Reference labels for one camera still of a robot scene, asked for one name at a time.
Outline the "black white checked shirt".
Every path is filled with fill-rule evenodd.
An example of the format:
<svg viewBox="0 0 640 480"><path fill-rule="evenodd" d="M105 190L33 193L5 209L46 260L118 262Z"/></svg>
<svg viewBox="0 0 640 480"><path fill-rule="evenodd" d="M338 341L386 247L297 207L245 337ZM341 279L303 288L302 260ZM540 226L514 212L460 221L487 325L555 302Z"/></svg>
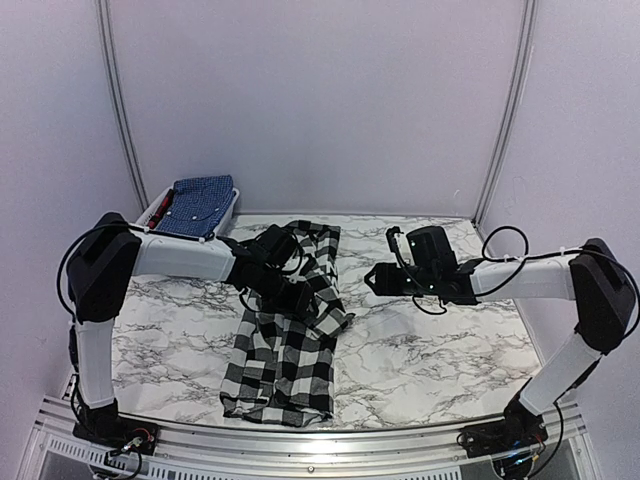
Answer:
<svg viewBox="0 0 640 480"><path fill-rule="evenodd" d="M319 312L308 320L269 313L256 304L239 324L219 398L226 418L257 424L306 427L334 414L334 354L353 323L338 288L341 228L307 220L284 226L302 248L293 278L306 281Z"/></svg>

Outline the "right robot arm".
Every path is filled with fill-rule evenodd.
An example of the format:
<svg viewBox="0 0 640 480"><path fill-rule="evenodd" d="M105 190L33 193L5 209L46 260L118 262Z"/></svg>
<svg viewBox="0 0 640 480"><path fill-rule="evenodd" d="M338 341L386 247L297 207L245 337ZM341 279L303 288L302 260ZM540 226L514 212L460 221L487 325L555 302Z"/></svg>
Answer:
<svg viewBox="0 0 640 480"><path fill-rule="evenodd" d="M397 227L386 233L393 263L378 263L364 277L379 297L435 297L440 305L476 306L514 299L574 302L578 321L565 343L510 400L503 418L466 428L465 444L496 442L506 449L544 439L542 415L580 386L602 357L617 349L639 325L639 287L606 242L591 238L569 250L459 263L445 230L423 227L407 233L413 261L401 257Z"/></svg>

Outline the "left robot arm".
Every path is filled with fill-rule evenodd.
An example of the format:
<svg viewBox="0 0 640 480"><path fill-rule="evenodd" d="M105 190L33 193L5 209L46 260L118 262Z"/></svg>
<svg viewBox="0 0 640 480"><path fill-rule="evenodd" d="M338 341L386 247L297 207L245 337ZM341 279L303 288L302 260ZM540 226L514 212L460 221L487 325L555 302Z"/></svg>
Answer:
<svg viewBox="0 0 640 480"><path fill-rule="evenodd" d="M306 320L317 315L311 286L291 280L286 264L302 249L277 225L257 237L192 238L156 232L105 214L63 256L57 291L70 313L69 354L76 374L71 406L75 436L103 445L151 443L157 428L123 419L112 384L112 333L134 276L164 275L251 290L269 313Z"/></svg>

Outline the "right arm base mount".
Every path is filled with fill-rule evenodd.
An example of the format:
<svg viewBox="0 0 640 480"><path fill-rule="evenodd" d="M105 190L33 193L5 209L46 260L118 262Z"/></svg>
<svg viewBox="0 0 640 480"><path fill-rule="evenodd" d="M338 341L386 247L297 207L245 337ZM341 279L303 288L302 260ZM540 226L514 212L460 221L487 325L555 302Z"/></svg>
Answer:
<svg viewBox="0 0 640 480"><path fill-rule="evenodd" d="M525 428L514 419L482 422L463 427L456 438L468 458L477 458L541 445L548 439L542 420Z"/></svg>

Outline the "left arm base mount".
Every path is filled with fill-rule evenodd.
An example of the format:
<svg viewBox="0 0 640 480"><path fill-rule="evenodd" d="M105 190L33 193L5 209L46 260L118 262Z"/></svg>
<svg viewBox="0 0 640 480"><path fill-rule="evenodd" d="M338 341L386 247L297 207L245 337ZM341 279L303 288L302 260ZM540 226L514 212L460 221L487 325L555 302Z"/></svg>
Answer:
<svg viewBox="0 0 640 480"><path fill-rule="evenodd" d="M158 424L120 418L120 423L116 426L114 433L91 433L87 428L76 423L72 434L75 438L111 449L121 449L127 442L140 438L142 443L137 447L138 451L142 455L152 455L156 449L159 431Z"/></svg>

